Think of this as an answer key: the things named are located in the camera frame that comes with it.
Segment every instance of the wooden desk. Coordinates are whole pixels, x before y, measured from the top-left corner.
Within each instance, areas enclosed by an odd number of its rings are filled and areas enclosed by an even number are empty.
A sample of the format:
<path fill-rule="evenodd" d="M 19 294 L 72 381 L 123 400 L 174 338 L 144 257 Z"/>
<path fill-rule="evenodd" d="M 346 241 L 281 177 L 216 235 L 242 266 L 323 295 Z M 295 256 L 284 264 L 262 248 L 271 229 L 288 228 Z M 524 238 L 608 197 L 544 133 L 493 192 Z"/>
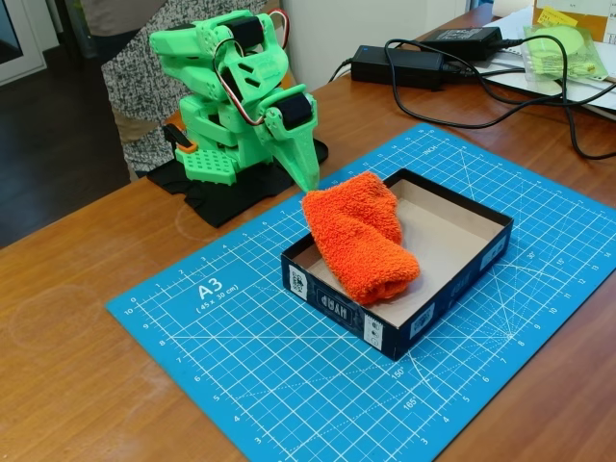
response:
<path fill-rule="evenodd" d="M 490 19 L 484 7 L 450 26 Z M 476 84 L 401 94 L 420 113 L 467 122 L 505 109 Z M 315 96 L 318 136 L 331 153 L 324 175 L 416 123 L 386 86 L 344 77 Z M 616 148 L 613 124 L 593 115 L 577 122 L 589 151 Z M 487 130 L 452 132 L 615 205 L 616 160 L 579 159 L 557 109 L 527 109 Z M 0 461 L 244 460 L 104 303 L 293 193 L 215 230 L 182 197 L 140 180 L 3 250 Z M 440 460 L 614 460 L 615 300 L 612 276 Z"/>

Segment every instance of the red wire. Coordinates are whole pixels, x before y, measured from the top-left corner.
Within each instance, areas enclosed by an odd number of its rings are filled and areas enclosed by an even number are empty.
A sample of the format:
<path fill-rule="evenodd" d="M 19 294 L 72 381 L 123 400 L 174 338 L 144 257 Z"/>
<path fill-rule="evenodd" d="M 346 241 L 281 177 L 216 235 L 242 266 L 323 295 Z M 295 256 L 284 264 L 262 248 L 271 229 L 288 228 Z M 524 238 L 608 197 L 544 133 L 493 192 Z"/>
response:
<path fill-rule="evenodd" d="M 225 92 L 229 96 L 229 99 L 231 99 L 231 102 L 236 107 L 236 109 L 240 112 L 240 115 L 245 120 L 245 122 L 247 124 L 249 124 L 249 125 L 252 125 L 253 127 L 256 127 L 257 125 L 261 125 L 264 122 L 264 118 L 261 116 L 257 120 L 252 120 L 250 118 L 250 115 L 248 115 L 248 113 L 246 112 L 246 109 L 244 109 L 244 106 L 242 106 L 242 101 L 240 101 L 240 98 L 238 98 L 235 95 L 235 93 L 231 90 L 231 88 L 227 85 L 227 83 L 224 81 L 224 79 L 220 75 L 220 72 L 218 72 L 218 68 L 217 68 L 217 64 L 216 64 L 216 58 L 218 56 L 218 51 L 222 47 L 222 45 L 225 44 L 228 41 L 233 41 L 236 44 L 238 44 L 237 41 L 234 38 L 226 38 L 225 40 L 223 40 L 222 42 L 220 42 L 218 44 L 218 46 L 216 47 L 216 51 L 214 52 L 214 58 L 212 60 L 212 64 L 213 64 L 213 67 L 214 67 L 214 72 L 218 76 L 218 80 L 220 81 L 220 84 L 222 85 L 222 87 L 224 88 Z"/>
<path fill-rule="evenodd" d="M 287 12 L 285 12 L 284 10 L 280 9 L 280 8 L 274 8 L 273 10 L 271 10 L 270 12 L 268 12 L 269 15 L 272 15 L 273 13 L 278 13 L 281 14 L 284 17 L 284 38 L 282 39 L 282 47 L 286 48 L 287 47 L 287 42 L 289 41 L 289 30 L 290 30 L 290 26 L 291 26 L 291 21 L 289 20 L 289 15 L 287 14 Z"/>

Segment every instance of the orange cloth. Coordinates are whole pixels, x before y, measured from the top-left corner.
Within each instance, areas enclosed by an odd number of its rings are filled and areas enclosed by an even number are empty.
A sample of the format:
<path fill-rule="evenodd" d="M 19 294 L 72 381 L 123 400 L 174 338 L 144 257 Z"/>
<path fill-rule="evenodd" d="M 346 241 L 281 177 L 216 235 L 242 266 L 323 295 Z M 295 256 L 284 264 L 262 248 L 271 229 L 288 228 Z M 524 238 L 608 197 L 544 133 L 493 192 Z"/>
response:
<path fill-rule="evenodd" d="M 308 192 L 302 207 L 325 263 L 361 304 L 391 298 L 420 275 L 402 248 L 398 201 L 371 172 L 326 191 Z"/>

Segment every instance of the yellow sticker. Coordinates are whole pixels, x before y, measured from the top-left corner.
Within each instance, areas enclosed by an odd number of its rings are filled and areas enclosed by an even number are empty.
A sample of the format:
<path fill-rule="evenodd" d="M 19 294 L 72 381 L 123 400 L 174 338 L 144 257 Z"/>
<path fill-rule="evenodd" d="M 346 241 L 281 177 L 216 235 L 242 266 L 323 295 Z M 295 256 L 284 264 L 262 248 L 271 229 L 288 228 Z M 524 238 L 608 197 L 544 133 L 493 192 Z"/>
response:
<path fill-rule="evenodd" d="M 578 22 L 565 13 L 558 12 L 552 7 L 546 7 L 537 19 L 537 23 L 544 26 L 555 26 L 557 24 L 565 24 L 566 26 L 577 26 Z"/>

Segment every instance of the black power adapter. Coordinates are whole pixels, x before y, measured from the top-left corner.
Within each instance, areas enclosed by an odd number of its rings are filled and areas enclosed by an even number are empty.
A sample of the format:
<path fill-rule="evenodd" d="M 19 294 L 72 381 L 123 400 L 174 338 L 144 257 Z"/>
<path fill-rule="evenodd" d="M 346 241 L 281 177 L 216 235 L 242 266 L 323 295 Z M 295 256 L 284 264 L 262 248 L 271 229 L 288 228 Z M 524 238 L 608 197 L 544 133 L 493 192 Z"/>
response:
<path fill-rule="evenodd" d="M 447 64 L 440 53 L 391 49 L 396 68 L 396 83 L 403 87 L 437 90 L 447 73 L 457 73 L 459 67 Z M 350 65 L 350 77 L 359 82 L 392 84 L 392 70 L 382 46 L 362 45 Z"/>
<path fill-rule="evenodd" d="M 424 45 L 449 53 L 464 61 L 486 61 L 502 46 L 499 27 L 470 27 L 467 29 L 439 29 L 421 40 Z"/>

